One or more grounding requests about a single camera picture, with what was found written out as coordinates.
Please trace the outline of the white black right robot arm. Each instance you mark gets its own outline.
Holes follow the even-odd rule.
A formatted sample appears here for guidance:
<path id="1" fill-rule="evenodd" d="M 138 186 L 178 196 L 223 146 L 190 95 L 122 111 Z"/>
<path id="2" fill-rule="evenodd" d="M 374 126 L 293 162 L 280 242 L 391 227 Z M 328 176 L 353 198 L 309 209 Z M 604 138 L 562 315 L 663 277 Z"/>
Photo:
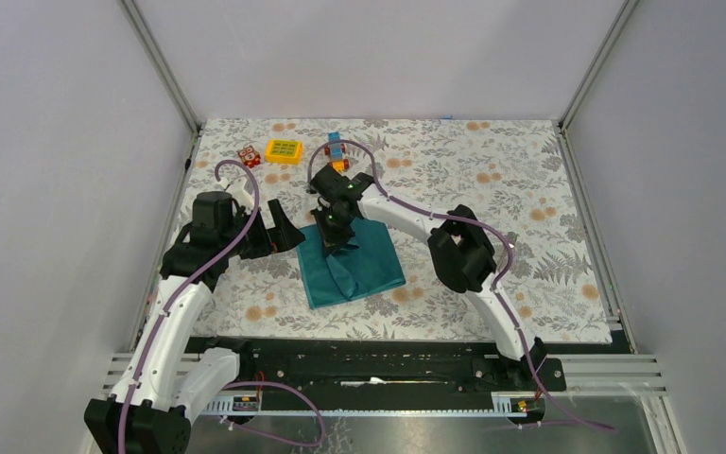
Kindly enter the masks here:
<path id="1" fill-rule="evenodd" d="M 464 295 L 489 328 L 499 354 L 507 359 L 504 375 L 508 383 L 526 390 L 541 378 L 541 364 L 547 356 L 544 342 L 527 331 L 501 285 L 513 261 L 504 236 L 478 220 L 465 205 L 434 213 L 388 194 L 365 173 L 348 178 L 326 166 L 308 183 L 322 201 L 312 214 L 324 254 L 336 253 L 353 240 L 356 219 L 379 221 L 414 237 L 428 247 L 438 280 Z M 490 236 L 497 236 L 503 245 L 503 265 L 497 262 Z"/>

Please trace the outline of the teal cloth napkin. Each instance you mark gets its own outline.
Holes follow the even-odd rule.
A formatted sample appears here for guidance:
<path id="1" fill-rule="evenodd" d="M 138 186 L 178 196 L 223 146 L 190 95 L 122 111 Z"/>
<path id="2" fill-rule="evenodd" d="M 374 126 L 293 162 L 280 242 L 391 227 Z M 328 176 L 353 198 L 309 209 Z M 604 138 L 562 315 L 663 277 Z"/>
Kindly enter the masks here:
<path id="1" fill-rule="evenodd" d="M 338 251 L 324 255 L 316 225 L 301 228 L 305 241 L 297 255 L 307 302 L 319 309 L 398 288 L 406 283 L 387 226 L 356 219 L 355 236 Z"/>

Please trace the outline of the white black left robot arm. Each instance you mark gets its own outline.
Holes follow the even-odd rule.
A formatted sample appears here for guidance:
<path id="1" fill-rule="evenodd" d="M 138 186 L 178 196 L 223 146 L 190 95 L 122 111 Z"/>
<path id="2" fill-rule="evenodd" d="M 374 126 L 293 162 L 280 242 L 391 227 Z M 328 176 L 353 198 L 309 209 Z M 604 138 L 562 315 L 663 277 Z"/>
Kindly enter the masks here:
<path id="1" fill-rule="evenodd" d="M 296 248 L 305 239 L 279 200 L 268 201 L 268 227 L 255 197 L 208 191 L 197 195 L 160 267 L 157 296 L 126 371 L 105 398 L 92 399 L 84 422 L 103 453 L 183 453 L 199 413 L 226 384 L 242 389 L 253 360 L 211 348 L 178 375 L 193 326 L 234 257 L 256 259 Z"/>

